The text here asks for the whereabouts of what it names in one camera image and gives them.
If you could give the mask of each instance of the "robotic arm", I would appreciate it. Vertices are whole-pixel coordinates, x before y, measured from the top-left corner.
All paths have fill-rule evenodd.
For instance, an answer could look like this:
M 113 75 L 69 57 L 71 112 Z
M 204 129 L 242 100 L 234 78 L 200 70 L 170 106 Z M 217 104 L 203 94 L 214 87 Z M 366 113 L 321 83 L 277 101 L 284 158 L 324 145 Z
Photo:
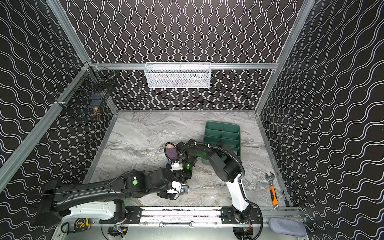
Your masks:
M 106 199 L 115 199 L 115 215 L 109 219 L 100 217 L 100 223 L 117 223 L 125 219 L 124 202 L 120 199 L 140 198 L 157 192 L 159 197 L 175 200 L 188 192 L 188 186 L 183 183 L 192 177 L 197 157 L 203 155 L 206 155 L 217 176 L 228 186 L 235 220 L 239 223 L 247 222 L 254 204 L 244 194 L 242 178 L 245 171 L 241 160 L 233 154 L 231 148 L 223 141 L 209 145 L 193 139 L 173 146 L 172 150 L 176 153 L 173 159 L 165 150 L 170 162 L 166 168 L 156 171 L 132 170 L 117 178 L 90 184 L 58 185 L 56 180 L 50 181 L 42 194 L 35 223 L 58 223 L 62 217 L 71 214 L 74 206 Z

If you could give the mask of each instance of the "black wire mesh basket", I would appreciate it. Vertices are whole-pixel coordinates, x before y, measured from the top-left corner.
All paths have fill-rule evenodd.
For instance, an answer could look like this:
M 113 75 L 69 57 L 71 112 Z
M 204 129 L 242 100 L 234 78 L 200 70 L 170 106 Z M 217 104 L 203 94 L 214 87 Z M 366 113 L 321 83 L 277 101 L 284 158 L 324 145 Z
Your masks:
M 116 73 L 104 67 L 92 66 L 61 106 L 77 121 L 100 119 L 101 109 L 106 105 L 116 82 Z

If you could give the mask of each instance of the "wavy patterned wallpaper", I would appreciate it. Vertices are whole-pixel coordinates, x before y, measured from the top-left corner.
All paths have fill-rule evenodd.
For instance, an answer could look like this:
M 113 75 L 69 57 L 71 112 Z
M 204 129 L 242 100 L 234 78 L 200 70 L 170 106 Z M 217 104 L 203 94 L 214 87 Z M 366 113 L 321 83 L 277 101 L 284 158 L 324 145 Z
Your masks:
M 213 70 L 210 88 L 149 88 L 144 71 L 121 71 L 111 96 L 118 109 L 248 110 L 256 108 L 271 70 Z
M 60 0 L 93 62 L 276 62 L 303 0 Z
M 310 239 L 384 238 L 384 1 L 318 0 L 261 113 Z
M 91 166 L 112 115 L 99 122 L 76 122 L 63 111 L 0 193 L 0 239 L 51 239 L 56 227 L 34 227 L 45 184 L 57 179 L 79 184 Z
M 83 65 L 44 0 L 0 1 L 0 166 Z

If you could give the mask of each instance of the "tape measure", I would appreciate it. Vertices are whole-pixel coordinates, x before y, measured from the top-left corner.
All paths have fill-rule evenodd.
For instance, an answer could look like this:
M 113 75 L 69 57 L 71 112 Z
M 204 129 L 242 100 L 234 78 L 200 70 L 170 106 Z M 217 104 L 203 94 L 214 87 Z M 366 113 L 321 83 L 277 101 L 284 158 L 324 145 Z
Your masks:
M 88 230 L 90 227 L 91 227 L 91 224 L 89 223 L 88 218 L 78 218 L 74 222 L 74 226 L 73 226 L 75 232 L 81 232 L 84 230 Z

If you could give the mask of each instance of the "marble surface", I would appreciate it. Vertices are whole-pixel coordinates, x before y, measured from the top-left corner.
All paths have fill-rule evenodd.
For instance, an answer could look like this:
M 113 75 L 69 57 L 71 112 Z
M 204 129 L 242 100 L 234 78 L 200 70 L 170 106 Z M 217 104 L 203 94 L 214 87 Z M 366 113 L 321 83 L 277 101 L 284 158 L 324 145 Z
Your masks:
M 241 128 L 243 184 L 247 197 L 259 206 L 272 206 L 265 172 L 273 168 L 265 149 L 253 112 L 119 112 L 108 143 L 92 175 L 91 182 L 117 177 L 125 171 L 156 170 L 164 167 L 166 142 L 195 139 L 203 141 L 205 123 L 234 123 Z M 192 178 L 187 181 L 189 193 L 177 200 L 167 200 L 156 194 L 127 199 L 127 205 L 137 206 L 231 206 L 228 188 L 211 166 L 197 161 Z M 277 181 L 278 199 L 283 203 Z

